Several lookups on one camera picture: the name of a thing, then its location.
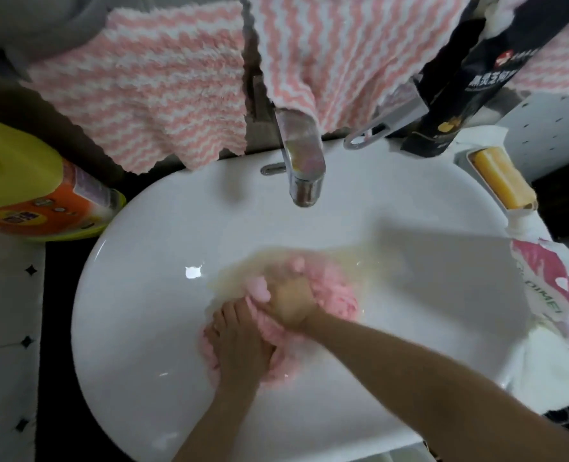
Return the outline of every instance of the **pink towel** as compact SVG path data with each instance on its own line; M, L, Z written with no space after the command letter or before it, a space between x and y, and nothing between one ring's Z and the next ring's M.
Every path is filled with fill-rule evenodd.
M298 254L284 265L273 266L272 269L284 269L305 275L310 281L312 294L319 307L338 318L350 321L357 318L359 304L353 287L347 283L340 267L327 258L319 254ZM270 299L263 277L249 279L246 282L246 291L246 303L263 339L276 346L270 369L263 381L275 383L285 380L298 369L298 358L292 348L294 344L305 339L286 331L254 305L255 300L267 302ZM208 366L210 379L217 384L220 379L218 358L203 331L199 338L199 349Z
M31 65L32 83L114 162L142 173L170 154L196 169L246 148L238 1L119 9L86 45Z
M249 0L267 94L321 133L368 122L436 56L469 0Z
M569 24L506 84L515 90L569 95Z

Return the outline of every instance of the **faucet spout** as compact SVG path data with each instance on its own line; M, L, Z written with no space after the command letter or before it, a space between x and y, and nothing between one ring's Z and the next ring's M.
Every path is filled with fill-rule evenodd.
M312 117L297 110L274 110L289 177L289 194L301 208L314 206L321 195L325 157L321 135Z

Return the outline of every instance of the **yellow soap bar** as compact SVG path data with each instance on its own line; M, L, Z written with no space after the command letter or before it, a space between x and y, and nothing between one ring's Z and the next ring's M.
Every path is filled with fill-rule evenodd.
M521 209L537 200L503 148L488 147L471 155L471 160L506 209Z

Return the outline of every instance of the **white sink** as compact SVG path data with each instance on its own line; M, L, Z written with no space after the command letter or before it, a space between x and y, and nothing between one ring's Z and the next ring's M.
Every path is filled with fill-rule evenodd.
M275 151L163 178L97 242L75 298L74 363L96 420L132 458L171 460L211 401L196 339L219 270L261 248L362 242L385 220L504 236L504 215L453 163L389 150L385 140L326 148L322 195L310 209L293 205L286 175L260 174L281 161ZM527 317L507 240L437 237L395 233L420 285L368 293L361 321L503 383ZM260 391L234 461L348 461L419 440L320 353L294 380Z

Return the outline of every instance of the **pink and white striped towel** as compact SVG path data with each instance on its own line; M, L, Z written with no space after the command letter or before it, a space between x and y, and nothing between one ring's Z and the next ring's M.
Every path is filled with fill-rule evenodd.
M114 10L86 45L31 65L26 86L131 172L170 154L189 169L242 155L241 13L238 1Z
M249 0L269 98L321 133L370 120L436 56L469 0Z
M506 86L569 95L569 24L528 60Z

